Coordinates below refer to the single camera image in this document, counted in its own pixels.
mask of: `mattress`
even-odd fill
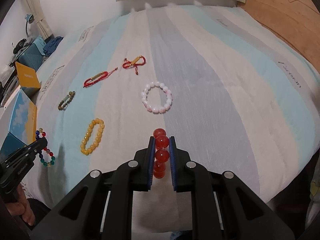
[[[146,64],[124,69],[124,58]],[[84,88],[102,71],[119,69]],[[319,74],[300,54],[241,8],[173,6],[103,21],[66,36],[37,71],[37,127],[47,133],[55,165],[39,160],[24,178],[27,194],[49,207],[91,170],[115,170],[146,148],[156,128],[209,171],[233,171],[263,201],[284,189],[319,148],[314,100]],[[141,101],[150,82],[163,82],[173,103],[153,114]],[[59,102],[75,91],[65,111]],[[148,100],[164,105],[160,89]],[[94,118],[104,120],[92,154],[80,144]],[[169,162],[149,192],[135,192],[132,230],[191,229],[189,193],[172,189]]]

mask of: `brown beaded bracelet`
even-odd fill
[[[70,102],[73,100],[73,97],[75,96],[75,94],[76,94],[76,92],[70,91],[69,94],[58,104],[58,109],[59,110],[65,109],[66,106],[69,105]]]

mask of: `pink and white bead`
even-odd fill
[[[164,106],[151,106],[148,103],[147,98],[148,98],[149,90],[154,87],[159,87],[166,94],[167,101]],[[173,97],[172,97],[171,90],[169,90],[164,83],[160,83],[159,81],[146,84],[145,88],[141,92],[141,101],[143,105],[149,112],[153,112],[154,114],[159,114],[159,113],[164,114],[166,111],[168,111],[172,105],[172,100],[173,100]]]

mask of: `wooden headboard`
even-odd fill
[[[303,55],[320,73],[320,14],[311,0],[246,0],[238,6]]]

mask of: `dark blue cloth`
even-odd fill
[[[58,47],[60,41],[62,41],[63,37],[58,36],[50,40],[47,45],[44,46],[43,52],[46,57],[49,57]]]

